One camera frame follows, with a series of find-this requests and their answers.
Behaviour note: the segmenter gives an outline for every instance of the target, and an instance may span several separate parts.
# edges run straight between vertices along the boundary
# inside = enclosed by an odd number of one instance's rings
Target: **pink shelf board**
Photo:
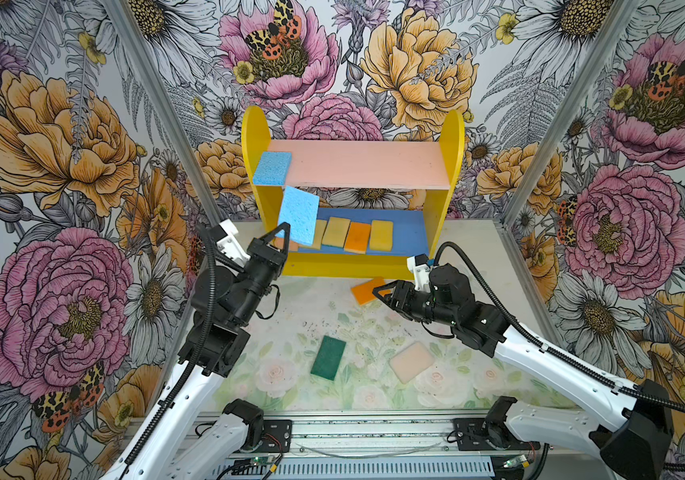
[[[292,153],[291,187],[449,189],[438,142],[271,140],[268,151]]]

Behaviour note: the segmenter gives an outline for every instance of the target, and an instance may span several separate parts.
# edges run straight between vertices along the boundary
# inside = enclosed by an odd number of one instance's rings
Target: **shelf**
[[[268,151],[291,152],[291,187],[450,188],[438,142],[272,140]]]
[[[377,252],[366,250],[367,256],[416,256],[428,253],[425,220],[420,210],[368,210],[364,208],[319,208],[318,219],[328,220],[329,216],[349,218],[351,222],[371,224],[372,220],[393,222],[393,250]],[[299,246],[300,254],[342,254],[346,252],[339,246],[322,245],[320,250]]]

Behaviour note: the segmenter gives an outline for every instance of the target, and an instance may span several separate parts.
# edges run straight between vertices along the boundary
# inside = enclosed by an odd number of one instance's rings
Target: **yellow shelf side panel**
[[[258,187],[254,185],[254,172],[260,163],[262,152],[268,150],[270,145],[270,129],[265,112],[260,107],[252,105],[244,112],[241,126],[241,149],[244,158],[244,166],[249,174],[249,182],[252,184],[252,192],[260,209],[260,217],[265,231],[271,231],[279,224],[279,210],[284,199],[281,187]]]
[[[449,190],[428,190],[425,203],[422,207],[422,216],[425,220],[425,234],[427,245],[431,249],[429,256],[432,258],[438,248],[438,239],[441,237],[443,221],[449,209],[454,187],[462,168],[462,157],[465,151],[465,122],[462,114],[457,110],[450,110],[443,121],[441,136],[438,139],[441,145],[443,166],[446,167],[446,175],[449,177]]]

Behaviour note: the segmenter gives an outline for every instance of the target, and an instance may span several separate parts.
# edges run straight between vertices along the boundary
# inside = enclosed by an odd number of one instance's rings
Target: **pink peony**
[[[599,168],[577,196],[569,267],[614,284],[625,299],[653,293],[685,255],[680,204],[673,180],[649,165]]]
[[[287,138],[298,140],[382,140],[374,112],[336,94],[311,98],[283,127]]]
[[[255,10],[248,17],[239,11],[237,17],[226,15],[220,19],[220,49],[225,52],[220,57],[222,65],[253,69],[253,75],[249,74],[239,81],[260,107],[280,108],[284,104],[306,101],[317,92],[328,91],[335,82],[339,56],[336,36],[326,36],[326,30],[318,24],[318,17],[312,8],[306,13],[296,0],[292,4],[302,22],[299,43],[291,55],[286,55],[292,60],[262,60],[260,57],[259,62],[272,69],[264,73],[264,78],[260,77],[260,65],[252,65],[252,50],[244,37],[268,28],[273,21],[273,7],[266,14]],[[289,73],[280,74],[283,70]]]
[[[685,39],[676,44],[673,35],[663,40],[654,34],[625,63],[625,72],[614,79],[603,142],[638,162],[654,162],[672,170],[685,165],[685,86],[674,87],[662,101],[649,97],[653,83],[647,79],[655,62],[679,65],[685,60]]]
[[[86,228],[11,254],[0,275],[0,383],[36,399],[67,391],[100,361],[115,371],[129,349],[132,280],[118,247]]]

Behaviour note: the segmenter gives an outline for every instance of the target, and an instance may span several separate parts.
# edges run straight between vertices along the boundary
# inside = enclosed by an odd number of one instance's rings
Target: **wall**
[[[560,195],[533,194],[512,231],[564,347],[685,404],[685,80],[663,77],[684,62],[685,1],[645,2],[574,108]]]
[[[97,38],[94,0],[0,2],[0,480],[100,476],[195,269],[185,174]]]
[[[166,3],[130,6],[227,215],[259,216],[237,146],[243,111],[257,104],[273,138],[298,139],[434,141],[446,112],[460,110],[467,156],[448,216],[478,218],[508,205],[613,0],[281,1],[301,33],[277,60],[246,42],[267,31],[274,2]],[[190,24],[207,34],[182,43],[163,27],[164,15],[201,5],[209,10]],[[541,212],[560,195],[561,161],[539,186]],[[322,206],[424,202],[420,190],[311,190]]]

